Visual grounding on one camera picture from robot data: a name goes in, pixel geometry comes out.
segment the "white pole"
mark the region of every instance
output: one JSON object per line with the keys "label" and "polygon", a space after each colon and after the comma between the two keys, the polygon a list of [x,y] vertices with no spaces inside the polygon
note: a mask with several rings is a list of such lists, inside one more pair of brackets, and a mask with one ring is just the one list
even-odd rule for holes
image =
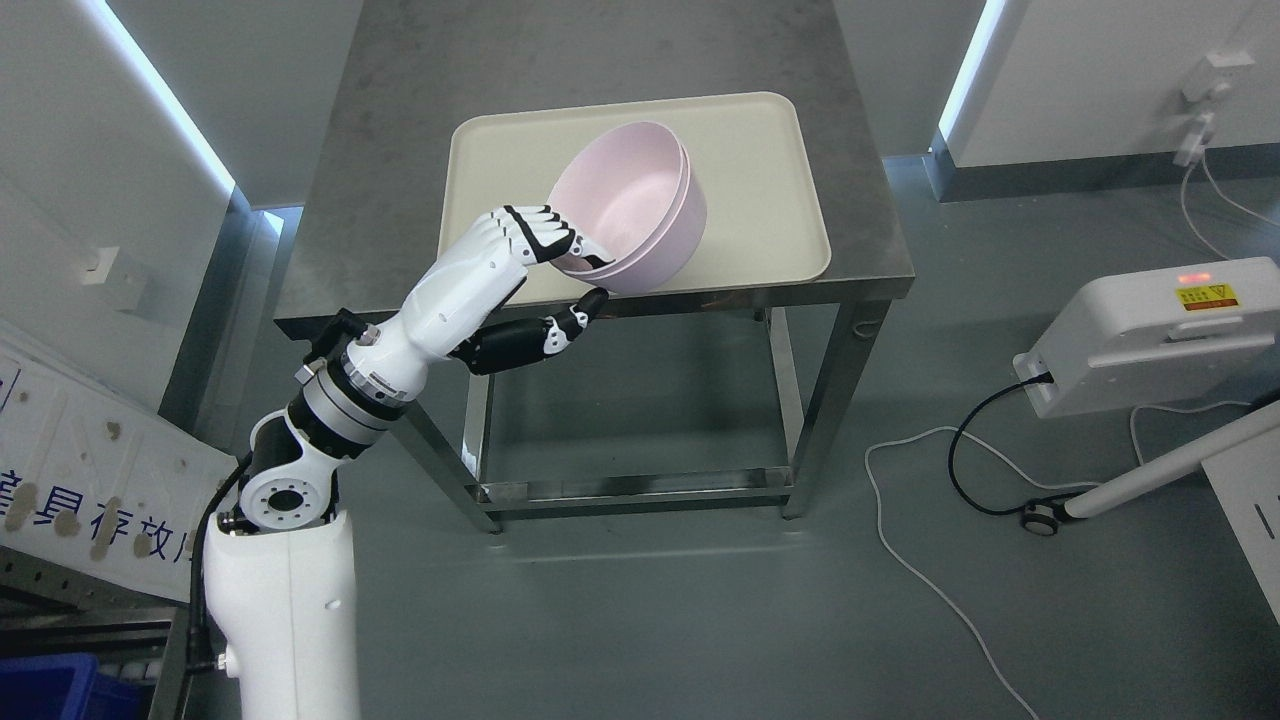
{"label": "white pole", "polygon": [[1116,505],[1164,487],[1196,470],[1202,461],[1224,450],[1280,427],[1280,401],[1228,423],[1221,428],[1066,501],[1062,509],[1071,518],[1093,518]]}

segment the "stacked bowls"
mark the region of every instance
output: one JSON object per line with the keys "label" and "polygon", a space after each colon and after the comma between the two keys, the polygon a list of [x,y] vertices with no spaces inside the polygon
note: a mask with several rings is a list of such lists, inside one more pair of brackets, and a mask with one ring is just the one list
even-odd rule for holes
{"label": "stacked bowls", "polygon": [[556,181],[548,204],[614,258],[602,268],[570,255],[552,264],[623,295],[669,281],[707,228],[707,199],[689,152],[671,128],[653,122],[627,123],[591,141]]}

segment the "gray floor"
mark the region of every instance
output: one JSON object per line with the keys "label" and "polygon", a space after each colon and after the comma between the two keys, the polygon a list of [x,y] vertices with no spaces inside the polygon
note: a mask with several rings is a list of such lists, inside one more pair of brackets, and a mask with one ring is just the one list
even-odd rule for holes
{"label": "gray floor", "polygon": [[[356,523],[366,717],[1020,717],[961,623],[881,548],[863,450],[956,423],[1014,380],[1070,295],[1105,274],[1203,261],[1176,187],[938,205],[920,160],[887,163],[919,279],[893,306],[808,516],[776,509],[527,520],[475,532],[393,438],[342,479]],[[1280,179],[1224,183],[1274,209]],[[1192,188],[1239,256],[1280,233]],[[832,313],[792,314],[803,383]],[[303,352],[264,324],[242,425],[285,402]],[[607,471],[782,452],[763,332],[749,316],[604,323],[570,355],[499,384],[495,468]],[[1215,393],[1251,398],[1276,354]],[[460,434],[465,373],[426,404]],[[682,410],[672,410],[676,404]],[[1147,418],[1158,452],[1229,420]],[[1126,414],[1036,420],[1021,398],[975,432],[1044,482],[1133,466]],[[952,493],[946,438],[874,456],[887,534],[970,614],[1044,717],[1280,716],[1280,628],[1202,478],[1060,537]],[[992,503],[1029,489],[977,451]],[[195,716],[236,717],[209,685]]]}

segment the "blue bin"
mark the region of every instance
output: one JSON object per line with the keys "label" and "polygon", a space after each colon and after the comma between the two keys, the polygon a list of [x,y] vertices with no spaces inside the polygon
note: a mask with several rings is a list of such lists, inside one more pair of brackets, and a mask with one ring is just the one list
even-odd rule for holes
{"label": "blue bin", "polygon": [[0,660],[0,720],[134,720],[141,700],[87,652]]}

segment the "cable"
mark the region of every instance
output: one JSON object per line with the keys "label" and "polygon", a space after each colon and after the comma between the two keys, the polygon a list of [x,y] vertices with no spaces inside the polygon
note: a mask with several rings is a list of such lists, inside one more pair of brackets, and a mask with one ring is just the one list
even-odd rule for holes
{"label": "cable", "polygon": [[207,673],[214,669],[214,643],[209,637],[209,612],[205,607],[205,533],[209,529],[209,516],[218,511],[223,498],[230,492],[250,462],[253,451],[241,459],[232,474],[218,486],[214,497],[209,500],[205,511],[196,524],[196,537],[191,541],[191,589],[187,605],[187,674]]}
{"label": "cable", "polygon": [[1204,177],[1208,178],[1208,184],[1211,184],[1213,187],[1213,192],[1216,192],[1217,196],[1221,197],[1228,205],[1231,205],[1233,208],[1235,208],[1238,210],[1243,210],[1243,211],[1253,215],[1254,218],[1262,220],[1263,223],[1267,223],[1267,224],[1271,224],[1271,225],[1275,225],[1275,227],[1280,228],[1280,222],[1272,220],[1271,218],[1263,215],[1262,213],[1251,210],[1251,209],[1245,208],[1244,205],[1240,205],[1235,200],[1231,200],[1230,197],[1228,197],[1226,193],[1222,192],[1222,188],[1217,187],[1217,181],[1213,179],[1213,174],[1208,172],[1208,152],[1207,151],[1201,158],[1201,167],[1204,169]]}
{"label": "cable", "polygon": [[1181,188],[1178,191],[1178,204],[1181,205],[1183,208],[1183,218],[1187,220],[1187,227],[1192,228],[1192,232],[1196,233],[1196,237],[1198,237],[1199,241],[1203,242],[1206,247],[1212,250],[1213,255],[1217,255],[1224,260],[1230,260],[1231,258],[1222,254],[1222,251],[1219,250],[1217,247],[1213,247],[1213,243],[1206,240],[1203,234],[1201,234],[1199,228],[1197,228],[1196,223],[1192,222],[1192,214],[1187,211],[1187,181],[1190,179],[1192,172],[1194,169],[1196,169],[1196,163],[1187,165],[1187,172],[1183,173]]}
{"label": "cable", "polygon": [[973,436],[973,434],[969,434],[969,433],[964,433],[959,428],[952,428],[950,425],[943,425],[943,427],[940,427],[940,428],[933,428],[931,430],[924,430],[920,434],[916,434],[916,436],[913,436],[913,437],[909,437],[909,438],[905,438],[905,439],[893,439],[893,441],[888,441],[888,442],[881,442],[881,443],[877,443],[877,445],[873,445],[873,446],[868,447],[867,451],[863,452],[863,469],[867,470],[867,479],[872,483],[872,492],[876,493],[876,533],[879,534],[881,544],[884,546],[884,550],[888,551],[888,553],[891,556],[893,556],[893,560],[896,560],[897,564],[901,565],[902,568],[906,568],[906,570],[909,573],[911,573],[913,575],[915,575],[916,579],[919,579],[922,583],[924,583],[925,585],[928,585],[928,588],[931,591],[933,591],[934,594],[937,594],[938,597],[941,597],[942,602],[946,602],[947,607],[950,607],[951,611],[955,612],[957,618],[960,618],[960,621],[964,623],[965,628],[969,629],[969,634],[972,634],[974,637],[974,639],[978,641],[978,647],[982,648],[982,655],[983,655],[983,657],[987,659],[987,665],[991,666],[991,671],[996,674],[996,679],[1000,680],[1001,685],[1004,685],[1005,692],[1007,692],[1010,696],[1012,696],[1012,698],[1018,701],[1018,705],[1023,706],[1023,710],[1027,711],[1027,715],[1029,715],[1033,720],[1039,720],[1039,715],[1037,715],[1036,711],[1032,710],[1032,706],[1028,705],[1027,700],[1023,698],[1023,696],[1019,694],[1016,689],[1014,689],[1014,685],[1010,684],[1009,679],[1005,678],[1005,674],[1000,671],[1000,666],[996,665],[996,659],[992,657],[992,655],[991,655],[991,648],[987,647],[987,641],[983,639],[982,633],[978,632],[978,626],[973,624],[973,620],[970,620],[969,616],[965,615],[964,610],[960,610],[960,606],[956,605],[956,602],[954,600],[951,600],[951,597],[948,597],[947,593],[945,593],[942,591],[942,588],[940,588],[924,573],[916,570],[914,565],[911,565],[901,555],[899,555],[897,551],[893,550],[893,547],[888,543],[888,539],[884,537],[884,501],[881,497],[879,484],[876,482],[876,475],[872,473],[872,452],[876,452],[877,450],[879,450],[882,447],[891,447],[891,446],[895,446],[895,445],[911,443],[911,442],[915,442],[918,439],[929,437],[929,436],[932,436],[934,433],[941,433],[943,430],[952,430],[952,432],[955,432],[955,436],[954,436],[955,438],[959,438],[963,434],[964,437],[966,437],[966,438],[977,442],[978,445],[980,445],[982,447],[987,448],[989,452],[992,452],[993,455],[996,455],[996,457],[1000,457],[1001,460],[1004,460],[1006,465],[1009,465],[1010,468],[1012,468],[1014,471],[1016,471],[1027,482],[1034,484],[1036,487],[1046,488],[1046,489],[1055,489],[1055,488],[1050,488],[1047,486],[1042,486],[1042,484],[1037,483],[1036,480],[1032,480],[1030,477],[1028,477],[1027,473],[1023,473],[1023,470],[1018,465],[1015,465],[1009,457],[1005,457],[1004,454],[1001,454],[1000,451],[997,451],[995,447],[987,445],[982,438],[979,438],[977,436]]}
{"label": "cable", "polygon": [[[997,391],[997,392],[992,393],[991,396],[988,396],[987,400],[983,400],[982,402],[979,402],[977,407],[974,407],[973,410],[970,410],[969,415],[965,416],[964,421],[960,423],[960,427],[956,428],[956,434],[954,434],[951,437],[951,445],[947,447],[947,477],[951,478],[951,487],[954,487],[955,491],[960,495],[960,498],[964,500],[965,502],[968,502],[969,506],[973,507],[974,510],[977,510],[977,511],[979,511],[979,512],[982,512],[984,515],[991,515],[991,516],[1000,518],[1000,516],[1004,516],[1004,515],[1012,515],[1015,512],[1021,512],[1023,507],[1025,507],[1027,503],[1024,502],[1024,503],[1018,505],[1015,507],[1006,507],[1006,509],[1002,509],[1002,510],[993,510],[991,507],[987,507],[986,505],[982,505],[977,500],[969,497],[969,493],[966,493],[964,491],[964,488],[960,487],[960,480],[956,479],[955,461],[956,461],[956,447],[959,447],[959,445],[960,445],[960,436],[968,436],[968,433],[964,432],[965,428],[969,427],[969,423],[972,423],[973,419],[975,416],[978,416],[978,413],[980,413],[983,407],[986,407],[986,406],[991,405],[992,402],[1000,400],[1001,397],[1004,397],[1004,396],[1006,396],[1006,395],[1009,395],[1011,392],[1016,392],[1018,389],[1021,389],[1021,388],[1024,388],[1027,386],[1039,384],[1039,383],[1052,383],[1052,382],[1053,382],[1053,377],[1050,375],[1048,373],[1043,373],[1043,374],[1036,375],[1034,378],[1030,378],[1030,379],[1027,379],[1027,380],[1023,380],[1023,382],[1019,382],[1019,383],[1014,383],[1014,384],[1011,384],[1011,386],[1009,386],[1009,387],[1006,387],[1006,388],[1004,388],[1001,391]],[[1021,474],[1024,478],[1027,477],[1025,474],[1021,473],[1021,470],[1019,470],[1019,474]],[[1038,497],[1038,498],[1034,498],[1034,500],[1048,502],[1048,501],[1053,501],[1053,500],[1062,500],[1065,497],[1075,497],[1076,495],[1080,495],[1080,493],[1079,492],[1066,492],[1066,493],[1061,493],[1061,495],[1052,495],[1052,496],[1048,496],[1048,497]]]}
{"label": "cable", "polygon": [[1180,407],[1169,407],[1166,405],[1139,405],[1129,413],[1129,442],[1133,443],[1133,454],[1138,457],[1139,465],[1146,465],[1147,461],[1142,457],[1142,447],[1138,446],[1138,410],[1162,410],[1165,413],[1178,413],[1179,415],[1194,415],[1197,413],[1204,413],[1207,410],[1213,410],[1215,407],[1225,407],[1228,405],[1235,405],[1239,407],[1253,407],[1251,402],[1243,402],[1239,400],[1222,400],[1220,402],[1213,402],[1211,405],[1204,405],[1201,407],[1188,407],[1185,410]]}

